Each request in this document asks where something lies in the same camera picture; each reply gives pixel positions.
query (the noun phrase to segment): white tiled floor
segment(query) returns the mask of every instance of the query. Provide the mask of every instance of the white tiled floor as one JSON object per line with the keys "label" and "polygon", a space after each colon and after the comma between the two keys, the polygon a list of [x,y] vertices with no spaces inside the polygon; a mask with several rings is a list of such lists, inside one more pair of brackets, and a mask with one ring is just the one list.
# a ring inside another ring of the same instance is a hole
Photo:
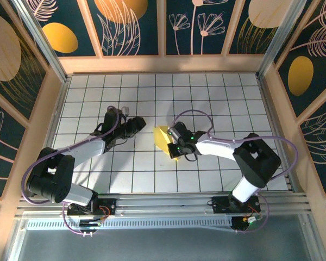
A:
{"label": "white tiled floor", "polygon": [[[272,135],[251,73],[84,75],[72,77],[54,148],[87,137],[103,122],[109,105],[129,107],[130,116],[144,117],[147,125],[126,144],[75,169],[73,181],[99,193],[233,190],[242,177],[234,161],[200,156],[196,162],[176,162],[155,148],[153,128],[170,125],[184,110],[211,114],[222,138],[241,139],[253,131]],[[188,113],[181,121],[193,132],[210,126],[198,113]],[[273,140],[266,142],[276,148]],[[269,182],[264,190],[287,190],[286,179]]]}

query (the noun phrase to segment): yellow sponge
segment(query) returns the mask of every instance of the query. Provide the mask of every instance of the yellow sponge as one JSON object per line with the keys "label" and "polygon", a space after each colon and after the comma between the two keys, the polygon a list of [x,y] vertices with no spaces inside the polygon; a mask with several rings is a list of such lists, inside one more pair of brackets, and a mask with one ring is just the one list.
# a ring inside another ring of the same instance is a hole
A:
{"label": "yellow sponge", "polygon": [[173,142],[173,139],[168,135],[168,126],[158,126],[153,130],[154,143],[156,146],[169,155],[168,144]]}

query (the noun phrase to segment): yellow circle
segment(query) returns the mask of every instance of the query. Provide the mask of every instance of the yellow circle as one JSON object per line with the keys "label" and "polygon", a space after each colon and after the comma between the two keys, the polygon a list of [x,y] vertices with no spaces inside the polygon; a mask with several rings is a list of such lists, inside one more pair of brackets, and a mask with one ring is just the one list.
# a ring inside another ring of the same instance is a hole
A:
{"label": "yellow circle", "polygon": [[[123,23],[125,16],[128,16],[124,11],[122,0],[95,0],[94,2],[102,15],[110,21]],[[130,10],[133,10],[138,20],[146,13],[147,0],[123,0],[123,3],[128,8],[129,15]]]}
{"label": "yellow circle", "polygon": [[21,66],[20,41],[10,24],[0,16],[0,80],[12,80]]}
{"label": "yellow circle", "polygon": [[72,53],[78,48],[76,35],[61,23],[49,23],[42,30],[54,50],[60,53]]}
{"label": "yellow circle", "polygon": [[311,60],[305,56],[297,57],[289,69],[289,90],[295,96],[302,95],[309,87],[313,79],[314,66]]}
{"label": "yellow circle", "polygon": [[259,28],[275,28],[281,25],[292,0],[251,0],[249,19]]}

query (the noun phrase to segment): yellow object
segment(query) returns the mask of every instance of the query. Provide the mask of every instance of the yellow object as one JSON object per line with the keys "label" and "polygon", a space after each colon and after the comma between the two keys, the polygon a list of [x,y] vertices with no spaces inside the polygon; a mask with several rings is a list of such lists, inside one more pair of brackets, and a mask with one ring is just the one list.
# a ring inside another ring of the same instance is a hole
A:
{"label": "yellow object", "polygon": [[122,4],[122,0],[95,0],[94,1],[99,11],[110,21],[115,23],[123,23],[126,16],[130,16],[130,10],[132,10],[136,18],[139,20],[146,13],[147,0],[123,0],[125,8]]}
{"label": "yellow object", "polygon": [[289,69],[289,90],[295,96],[302,95],[309,87],[313,79],[314,66],[311,60],[305,56],[297,57]]}
{"label": "yellow object", "polygon": [[259,28],[275,28],[281,25],[292,0],[251,0],[249,18]]}
{"label": "yellow object", "polygon": [[21,66],[20,40],[10,24],[0,16],[0,80],[12,80]]}
{"label": "yellow object", "polygon": [[173,142],[173,139],[168,135],[168,126],[158,126],[153,130],[154,143],[156,146],[169,155],[168,144]]}
{"label": "yellow object", "polygon": [[76,35],[61,23],[48,23],[42,28],[52,48],[61,53],[72,53],[78,48]]}

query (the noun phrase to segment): gray surface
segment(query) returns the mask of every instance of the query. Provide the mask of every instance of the gray surface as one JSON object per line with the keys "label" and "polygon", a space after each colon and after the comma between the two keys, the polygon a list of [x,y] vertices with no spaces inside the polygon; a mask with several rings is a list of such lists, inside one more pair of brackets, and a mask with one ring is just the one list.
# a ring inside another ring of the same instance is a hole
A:
{"label": "gray surface", "polygon": [[28,231],[19,260],[310,260],[296,216],[270,217],[263,230],[245,235],[199,228],[100,233]]}

